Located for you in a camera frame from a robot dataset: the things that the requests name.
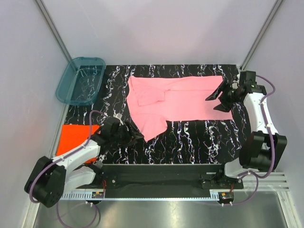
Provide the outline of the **pink t shirt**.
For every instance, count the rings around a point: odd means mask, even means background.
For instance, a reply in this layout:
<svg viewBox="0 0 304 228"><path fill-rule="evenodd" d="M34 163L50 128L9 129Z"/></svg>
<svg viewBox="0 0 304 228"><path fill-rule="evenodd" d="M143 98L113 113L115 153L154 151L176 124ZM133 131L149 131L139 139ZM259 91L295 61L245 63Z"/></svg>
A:
<svg viewBox="0 0 304 228"><path fill-rule="evenodd" d="M232 120L231 112L214 110L218 99L206 101L223 82L221 76L128 79L130 116L145 141L167 130L167 122Z"/></svg>

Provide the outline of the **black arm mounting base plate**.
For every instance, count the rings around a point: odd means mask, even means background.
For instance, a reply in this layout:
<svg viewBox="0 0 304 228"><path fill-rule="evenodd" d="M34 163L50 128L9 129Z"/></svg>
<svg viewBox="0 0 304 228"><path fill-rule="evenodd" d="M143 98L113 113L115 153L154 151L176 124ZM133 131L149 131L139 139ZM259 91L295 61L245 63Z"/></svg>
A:
<svg viewBox="0 0 304 228"><path fill-rule="evenodd" d="M134 185L133 182L165 182L170 180L190 180L197 181L202 176L209 175L216 177L224 176L221 173L224 164L175 164L175 165L102 165L100 173L97 174L97 179L93 184L97 184L104 187L105 190L114 190L119 192L193 192L206 190L201 187L185 186L185 185L173 185L173 186L143 186Z"/></svg>

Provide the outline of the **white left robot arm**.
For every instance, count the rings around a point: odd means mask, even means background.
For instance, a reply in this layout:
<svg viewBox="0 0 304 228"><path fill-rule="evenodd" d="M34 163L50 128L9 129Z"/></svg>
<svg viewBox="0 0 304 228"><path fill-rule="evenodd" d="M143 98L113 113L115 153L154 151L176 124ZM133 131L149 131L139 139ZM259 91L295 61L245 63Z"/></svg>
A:
<svg viewBox="0 0 304 228"><path fill-rule="evenodd" d="M86 162L98 158L113 143L128 147L143 138L129 121L123 122L117 117L109 118L95 131L89 126L89 137L79 146L53 158L39 158L24 191L33 203L50 208L68 191L84 185L98 188L103 181L100 168Z"/></svg>

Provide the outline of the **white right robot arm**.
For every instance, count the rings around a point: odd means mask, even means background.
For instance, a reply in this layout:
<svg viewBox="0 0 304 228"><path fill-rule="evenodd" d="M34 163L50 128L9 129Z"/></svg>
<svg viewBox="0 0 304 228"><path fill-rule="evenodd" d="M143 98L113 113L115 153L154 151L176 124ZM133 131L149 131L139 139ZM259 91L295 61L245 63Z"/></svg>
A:
<svg viewBox="0 0 304 228"><path fill-rule="evenodd" d="M235 103L243 103L252 131L242 145L238 158L225 163L221 173L215 177L220 188L227 188L233 179L241 179L250 174L265 179L277 167L287 145L287 138L278 133L271 120L267 98L273 93L267 93L265 87L255 81L246 81L234 89L224 80L207 97L207 101L218 98L220 104L214 110L222 112L230 111Z"/></svg>

